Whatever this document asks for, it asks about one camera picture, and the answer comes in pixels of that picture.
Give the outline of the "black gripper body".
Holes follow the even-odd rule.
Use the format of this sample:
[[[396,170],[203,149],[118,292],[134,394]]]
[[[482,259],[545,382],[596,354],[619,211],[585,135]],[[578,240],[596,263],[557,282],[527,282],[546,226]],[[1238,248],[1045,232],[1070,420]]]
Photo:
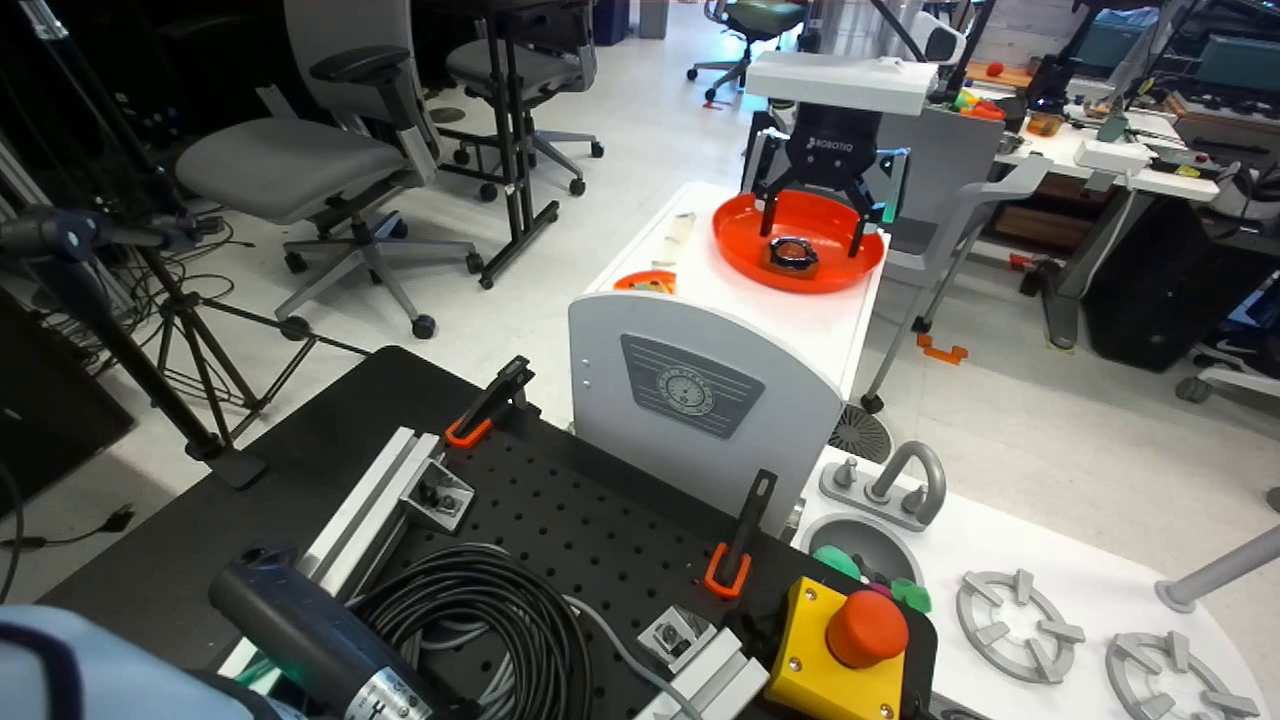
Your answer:
[[[874,113],[798,102],[786,130],[786,166],[780,187],[826,187],[842,198],[864,198],[864,170],[874,161]]]

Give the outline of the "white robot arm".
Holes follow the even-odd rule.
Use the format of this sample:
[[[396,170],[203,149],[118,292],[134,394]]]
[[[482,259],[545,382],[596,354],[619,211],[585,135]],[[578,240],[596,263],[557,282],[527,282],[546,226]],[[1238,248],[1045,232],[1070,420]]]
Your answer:
[[[965,114],[961,64],[969,29],[919,13],[904,31],[904,57],[824,57],[770,50],[746,68],[746,88],[786,100],[795,114],[780,122],[776,149],[762,149],[762,122],[746,138],[742,187],[760,198],[784,187],[807,187],[874,211],[866,170],[879,149],[909,149],[911,162],[893,198],[911,232],[939,226],[969,182],[992,177],[1005,135],[999,118]]]

